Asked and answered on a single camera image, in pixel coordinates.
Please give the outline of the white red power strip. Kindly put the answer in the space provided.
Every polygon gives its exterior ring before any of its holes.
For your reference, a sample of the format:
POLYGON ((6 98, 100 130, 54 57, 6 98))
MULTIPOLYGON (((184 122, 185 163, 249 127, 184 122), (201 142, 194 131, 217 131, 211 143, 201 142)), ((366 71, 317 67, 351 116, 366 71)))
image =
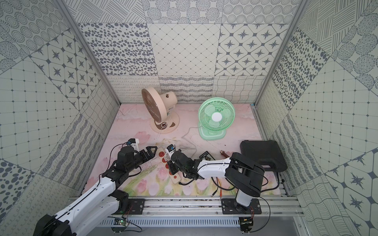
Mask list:
POLYGON ((179 176, 178 172, 176 172, 175 174, 173 174, 170 169, 169 169, 169 165, 168 165, 168 160, 169 160, 169 156, 166 154, 166 152, 164 151, 163 148, 158 148, 157 149, 157 153, 156 153, 158 159, 160 160, 160 163, 161 165, 163 166, 163 170, 168 174, 168 176, 170 177, 170 179, 172 180, 172 182, 174 184, 178 184, 178 182, 181 181, 181 177, 179 176))

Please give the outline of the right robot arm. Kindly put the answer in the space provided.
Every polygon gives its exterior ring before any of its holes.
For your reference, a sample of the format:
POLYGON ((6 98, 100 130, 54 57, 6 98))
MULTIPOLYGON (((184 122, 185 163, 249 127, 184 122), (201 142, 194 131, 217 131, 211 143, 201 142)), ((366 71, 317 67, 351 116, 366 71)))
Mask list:
POLYGON ((201 160, 187 157, 181 150, 167 153, 171 173, 182 172, 184 178, 193 181, 225 178, 236 189, 236 203, 248 207, 252 198, 260 197, 265 169, 246 156, 234 152, 221 160, 201 160))

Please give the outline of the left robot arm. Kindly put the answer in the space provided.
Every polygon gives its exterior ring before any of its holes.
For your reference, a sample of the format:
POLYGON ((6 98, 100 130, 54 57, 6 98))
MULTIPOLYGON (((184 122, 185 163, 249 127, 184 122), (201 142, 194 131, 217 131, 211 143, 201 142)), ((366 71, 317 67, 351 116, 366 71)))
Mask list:
POLYGON ((101 221, 114 213, 130 213, 129 194, 119 187, 132 176, 131 172, 153 159, 156 146, 138 151, 137 144, 121 147, 117 159, 99 176, 86 193, 54 215, 38 220, 35 236, 85 236, 101 221))

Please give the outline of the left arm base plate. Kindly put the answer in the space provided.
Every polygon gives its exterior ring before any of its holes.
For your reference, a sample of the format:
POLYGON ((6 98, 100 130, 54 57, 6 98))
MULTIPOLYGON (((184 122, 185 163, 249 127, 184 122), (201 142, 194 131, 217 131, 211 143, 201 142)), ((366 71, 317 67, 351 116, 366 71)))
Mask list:
POLYGON ((145 206, 145 199, 137 198, 137 199, 128 199, 127 201, 123 201, 120 203, 119 210, 116 214, 119 215, 142 215, 144 206, 145 206))

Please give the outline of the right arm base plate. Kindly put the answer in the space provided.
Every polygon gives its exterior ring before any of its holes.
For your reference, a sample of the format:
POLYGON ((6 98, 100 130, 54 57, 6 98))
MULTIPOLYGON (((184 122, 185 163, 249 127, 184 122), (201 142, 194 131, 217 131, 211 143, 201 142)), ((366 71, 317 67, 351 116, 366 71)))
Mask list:
POLYGON ((245 214, 251 215, 254 214, 262 214, 261 204, 259 199, 252 198, 249 206, 243 206, 238 204, 235 199, 221 199, 221 207, 222 213, 226 215, 231 214, 245 214))

